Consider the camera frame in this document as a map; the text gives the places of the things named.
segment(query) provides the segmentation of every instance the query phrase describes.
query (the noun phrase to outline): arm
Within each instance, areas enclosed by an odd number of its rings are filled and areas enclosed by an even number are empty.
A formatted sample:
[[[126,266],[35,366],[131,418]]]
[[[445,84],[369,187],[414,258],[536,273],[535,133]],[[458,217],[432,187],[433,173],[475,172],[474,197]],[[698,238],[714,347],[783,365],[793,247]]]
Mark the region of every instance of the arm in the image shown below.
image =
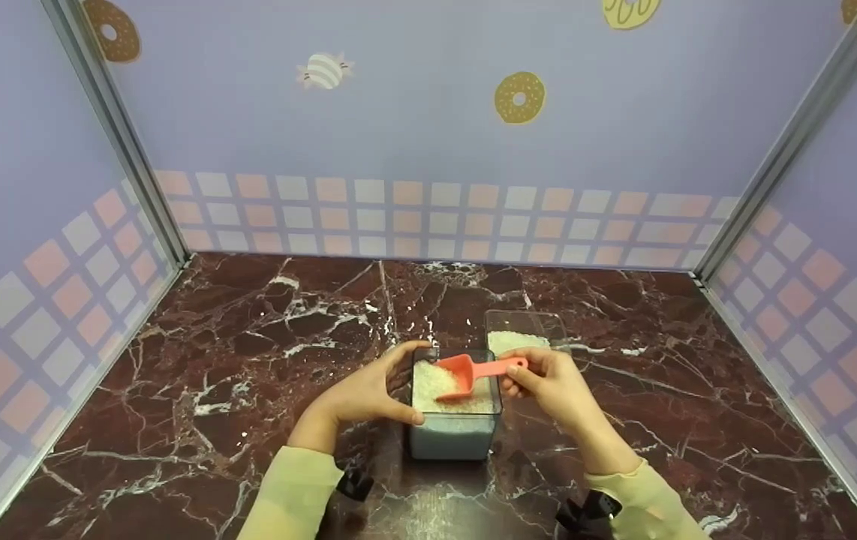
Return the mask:
[[[420,425],[422,413],[388,396],[385,380],[408,353],[427,347],[408,341],[326,390],[295,424],[278,451],[242,526],[239,540],[312,540],[318,533],[342,471],[335,467],[335,439],[343,422],[391,418]]]
[[[549,349],[515,349],[531,369],[513,367],[503,380],[510,397],[531,394],[539,407],[579,444],[592,489],[623,506],[612,522],[617,540],[699,540],[706,534],[683,507],[678,493],[632,450],[594,399],[572,356]]]

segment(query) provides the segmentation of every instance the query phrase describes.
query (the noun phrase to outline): checkered pattern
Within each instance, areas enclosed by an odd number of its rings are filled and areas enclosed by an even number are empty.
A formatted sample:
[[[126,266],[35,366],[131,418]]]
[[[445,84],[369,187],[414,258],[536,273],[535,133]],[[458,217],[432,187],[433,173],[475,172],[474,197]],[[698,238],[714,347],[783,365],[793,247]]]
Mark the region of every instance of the checkered pattern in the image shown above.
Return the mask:
[[[738,197],[155,171],[189,248],[690,269]]]
[[[768,206],[710,283],[857,478],[857,276]]]
[[[0,276],[0,502],[172,272],[125,180]]]

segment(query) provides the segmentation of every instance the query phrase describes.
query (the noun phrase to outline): small box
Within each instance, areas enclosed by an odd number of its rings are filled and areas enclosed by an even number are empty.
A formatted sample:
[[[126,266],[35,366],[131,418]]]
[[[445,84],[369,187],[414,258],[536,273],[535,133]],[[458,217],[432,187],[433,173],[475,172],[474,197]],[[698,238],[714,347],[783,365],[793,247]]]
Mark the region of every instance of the small box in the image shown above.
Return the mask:
[[[491,351],[484,349],[415,349],[412,352],[412,403],[415,391],[415,363],[435,363],[450,356],[469,355],[473,362],[491,362]],[[489,455],[492,438],[501,417],[501,390],[497,377],[477,379],[476,386],[488,384],[492,396],[491,412],[425,412],[425,424],[408,426],[408,451],[415,459],[449,459],[449,461],[483,461]]]

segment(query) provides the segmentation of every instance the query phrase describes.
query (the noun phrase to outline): toy box wall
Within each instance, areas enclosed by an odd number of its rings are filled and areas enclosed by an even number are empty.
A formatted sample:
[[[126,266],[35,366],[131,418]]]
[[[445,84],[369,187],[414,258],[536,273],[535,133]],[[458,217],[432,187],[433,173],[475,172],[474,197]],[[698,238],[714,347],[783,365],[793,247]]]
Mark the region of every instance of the toy box wall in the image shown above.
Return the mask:
[[[710,285],[857,483],[857,82]]]
[[[846,31],[823,0],[113,2],[192,249],[555,266],[692,268]]]
[[[173,274],[41,4],[2,4],[0,507]]]

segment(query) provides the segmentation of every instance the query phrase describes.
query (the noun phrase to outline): metal frame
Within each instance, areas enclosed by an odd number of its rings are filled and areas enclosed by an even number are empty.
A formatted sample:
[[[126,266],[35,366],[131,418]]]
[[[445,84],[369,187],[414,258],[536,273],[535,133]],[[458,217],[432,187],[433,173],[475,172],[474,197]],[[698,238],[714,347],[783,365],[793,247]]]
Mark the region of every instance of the metal frame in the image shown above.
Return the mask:
[[[148,157],[134,130],[131,117],[125,112],[119,90],[112,81],[101,50],[89,26],[88,15],[78,0],[41,0],[55,27],[65,54],[71,61],[79,81],[89,96],[92,109],[102,124],[107,138],[116,150],[122,168],[136,191],[145,215],[152,222],[162,246],[176,268],[188,262],[189,252],[175,220],[165,205],[164,195]]]
[[[755,216],[778,188],[779,182],[785,178],[795,157],[815,136],[856,79],[857,18],[841,38],[816,81],[809,86],[798,109],[753,175],[735,211],[699,261],[693,271],[697,280],[707,283],[719,271],[745,230],[750,228]]]

